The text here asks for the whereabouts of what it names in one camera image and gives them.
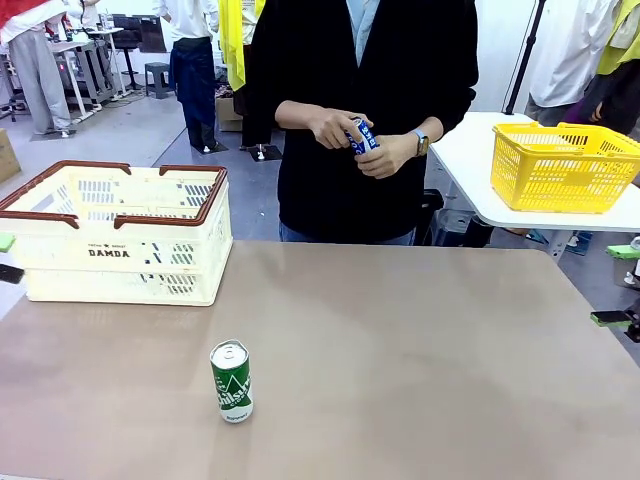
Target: white jacket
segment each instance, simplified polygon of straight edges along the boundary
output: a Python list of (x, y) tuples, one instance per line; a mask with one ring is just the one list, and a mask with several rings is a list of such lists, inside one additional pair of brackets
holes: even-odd
[(27, 30), (39, 29), (47, 21), (57, 23), (59, 18), (67, 11), (62, 0), (49, 0), (42, 5), (27, 10), (20, 15), (11, 17), (0, 30), (0, 41), (8, 43)]
[(550, 0), (531, 96), (541, 107), (576, 103), (594, 77), (619, 0)]
[(98, 15), (98, 8), (95, 5), (87, 6), (84, 9), (84, 14), (82, 13), (82, 2), (81, 0), (66, 0), (67, 3), (67, 13), (69, 21), (71, 25), (75, 29), (80, 29), (82, 27), (93, 27), (100, 22), (100, 15)]
[(171, 35), (173, 41), (182, 38), (203, 38), (210, 36), (207, 30), (205, 14), (209, 28), (218, 30), (218, 0), (153, 0), (151, 11), (158, 17), (171, 16)]

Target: aluminum can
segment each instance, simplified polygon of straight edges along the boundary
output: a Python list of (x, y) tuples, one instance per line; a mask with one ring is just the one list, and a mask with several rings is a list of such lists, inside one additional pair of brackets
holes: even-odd
[(351, 142), (351, 148), (353, 148), (353, 152), (356, 155), (364, 155), (365, 153), (370, 152), (374, 148), (378, 148), (380, 145), (378, 145), (378, 142), (376, 142), (376, 138), (374, 137), (373, 132), (369, 128), (369, 125), (367, 125), (367, 122), (365, 122), (361, 118), (354, 118), (352, 120), (353, 120), (353, 123), (355, 123), (358, 130), (360, 130), (360, 133), (362, 134), (362, 142), (358, 143), (355, 141), (355, 139), (353, 138), (353, 136), (351, 136), (349, 132), (346, 132), (347, 138)]
[(248, 350), (239, 341), (228, 340), (211, 351), (210, 360), (222, 418), (244, 422), (253, 413)]

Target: green can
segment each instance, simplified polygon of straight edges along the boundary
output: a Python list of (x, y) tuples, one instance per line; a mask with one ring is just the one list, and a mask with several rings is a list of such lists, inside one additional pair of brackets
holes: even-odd
[(249, 351), (239, 341), (228, 340), (211, 351), (210, 360), (222, 418), (244, 422), (253, 413)]

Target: basket handle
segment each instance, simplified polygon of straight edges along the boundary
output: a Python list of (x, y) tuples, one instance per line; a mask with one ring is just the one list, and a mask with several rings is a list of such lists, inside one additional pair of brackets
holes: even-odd
[(199, 227), (202, 225), (207, 216), (209, 215), (209, 211), (211, 207), (213, 207), (213, 203), (218, 197), (220, 190), (222, 189), (222, 184), (227, 179), (227, 169), (224, 167), (208, 167), (208, 166), (200, 166), (200, 165), (163, 165), (160, 167), (158, 174), (163, 176), (170, 170), (177, 170), (182, 172), (218, 172), (218, 176), (216, 177), (216, 181), (213, 184), (213, 188), (209, 192), (207, 199), (200, 206), (200, 210), (198, 210), (198, 214), (196, 218), (193, 219), (179, 219), (179, 218), (158, 218), (158, 217), (145, 217), (145, 216), (128, 216), (128, 215), (118, 215), (113, 221), (113, 228), (119, 230), (123, 225), (137, 224), (137, 225), (173, 225), (173, 226), (181, 226), (181, 227)]
[(498, 123), (493, 126), (494, 133), (502, 133), (500, 132), (500, 127), (509, 126), (509, 127), (527, 127), (527, 128), (543, 128), (540, 126), (538, 122), (531, 123)]
[(566, 128), (566, 129), (570, 129), (570, 128), (593, 128), (593, 129), (605, 129), (608, 130), (609, 132), (613, 133), (618, 140), (621, 140), (625, 143), (628, 143), (629, 145), (631, 145), (633, 148), (636, 148), (638, 150), (640, 150), (640, 143), (636, 142), (633, 138), (631, 137), (627, 137), (626, 135), (623, 135), (622, 133), (616, 132), (614, 130), (611, 130), (610, 128), (607, 127), (601, 127), (599, 125), (580, 125), (580, 124), (576, 124), (576, 123), (565, 123), (565, 122), (561, 122), (558, 124), (558, 127), (560, 128)]
[[(22, 197), (23, 195), (28, 193), (29, 190), (33, 190), (34, 188), (36, 188), (40, 183), (44, 182), (47, 178), (51, 177), (52, 175), (54, 175), (58, 171), (62, 170), (64, 167), (117, 168), (117, 169), (122, 170), (123, 172), (125, 172), (127, 175), (131, 175), (131, 166), (128, 163), (83, 162), (83, 161), (77, 161), (77, 160), (64, 160), (62, 162), (57, 162), (57, 163), (54, 163), (53, 165), (51, 165), (51, 167), (46, 169), (44, 172), (42, 172), (37, 177), (35, 177), (32, 180), (30, 180), (27, 183), (25, 183), (22, 187), (17, 189), (15, 192), (13, 192), (7, 198), (5, 198), (4, 200), (0, 201), (0, 218), (2, 218), (2, 217), (6, 218), (6, 215), (8, 213), (10, 213), (10, 212), (7, 212), (5, 210), (8, 207), (10, 207), (11, 205), (13, 205), (15, 202), (17, 202), (20, 197)], [(26, 212), (26, 213), (24, 213), (24, 215), (29, 215), (29, 216), (28, 217), (26, 217), (26, 216), (23, 216), (23, 217), (13, 216), (12, 218), (34, 219), (35, 217), (33, 215), (48, 215), (48, 214), (44, 214), (44, 213), (43, 214), (38, 214), (38, 213), (34, 213), (34, 212)], [(58, 215), (58, 214), (51, 214), (51, 215), (55, 215), (56, 218), (49, 218), (49, 220), (62, 220), (63, 219), (62, 217), (75, 217), (74, 215)]]

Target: light blue shirt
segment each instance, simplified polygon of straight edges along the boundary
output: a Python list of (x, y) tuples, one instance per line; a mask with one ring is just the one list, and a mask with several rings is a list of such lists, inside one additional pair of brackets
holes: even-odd
[(362, 62), (362, 55), (369, 40), (373, 19), (376, 17), (380, 0), (347, 0), (349, 14), (351, 15), (351, 30), (353, 31), (353, 43), (356, 47), (358, 66)]

